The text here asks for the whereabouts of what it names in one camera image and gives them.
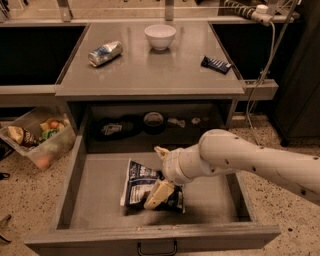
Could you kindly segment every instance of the drawer handle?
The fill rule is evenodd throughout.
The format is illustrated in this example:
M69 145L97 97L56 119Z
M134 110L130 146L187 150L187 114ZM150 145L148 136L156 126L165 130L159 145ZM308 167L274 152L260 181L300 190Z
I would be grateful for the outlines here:
M155 253L155 254L144 254L141 249L141 243L138 243L138 254L139 256L173 256L177 253L177 241L173 241L173 251L167 253Z

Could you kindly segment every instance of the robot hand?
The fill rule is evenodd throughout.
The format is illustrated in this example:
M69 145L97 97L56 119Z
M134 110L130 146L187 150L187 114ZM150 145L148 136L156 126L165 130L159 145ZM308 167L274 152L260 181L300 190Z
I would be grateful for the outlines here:
M225 130L210 130L199 143L168 151L157 147L162 173L182 185L200 176L248 171L320 205L320 158L260 147Z

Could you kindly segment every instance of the white cable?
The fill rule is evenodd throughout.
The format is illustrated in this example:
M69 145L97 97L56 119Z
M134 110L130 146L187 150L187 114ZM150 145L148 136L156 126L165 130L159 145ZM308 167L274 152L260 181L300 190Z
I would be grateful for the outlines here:
M267 74L268 70L269 70L269 67L271 65L271 62L273 60L273 52L274 52L274 44L275 44L275 34L276 34L276 29L275 29L275 26L273 24L273 22L270 22L271 24L271 27L272 27L272 40L271 40L271 49L270 49L270 55L269 55L269 59L268 59L268 62L264 68L264 70L262 71L261 75L259 76L259 78L257 79L257 81L255 82L255 87L253 88L253 90L251 91L250 95L249 95L249 99L248 99L248 103L247 103L247 107L246 107L246 119L249 123L249 127L250 129L252 130L252 134L253 134L253 137L255 139L255 142L257 145L260 145L256 135L255 135L255 132L254 132L254 129L253 129L253 125L252 125L252 122L251 122L251 118L250 118L250 113L251 113L251 110L255 104L255 101L252 102L251 106L250 106L250 102L251 102L251 99L256 91L256 89L258 88L259 85L261 85L263 83L263 80L265 78L265 75Z

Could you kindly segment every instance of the gray countertop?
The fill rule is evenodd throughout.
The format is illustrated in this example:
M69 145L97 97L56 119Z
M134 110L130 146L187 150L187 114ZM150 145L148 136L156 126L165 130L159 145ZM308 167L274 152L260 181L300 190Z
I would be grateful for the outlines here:
M93 23L57 88L67 100L234 99L244 94L243 81L200 66L204 55L227 61L208 22L169 23L177 29L164 51L151 48L144 35L148 22ZM94 68L88 54L118 40L121 56Z

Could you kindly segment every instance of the silver can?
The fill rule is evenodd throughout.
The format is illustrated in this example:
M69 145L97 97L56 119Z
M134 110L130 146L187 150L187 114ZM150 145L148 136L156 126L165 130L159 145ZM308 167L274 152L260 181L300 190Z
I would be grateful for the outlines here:
M123 52L122 44L119 41L113 41L100 46L89 53L88 58L90 64L94 67L98 67L103 63L106 63Z

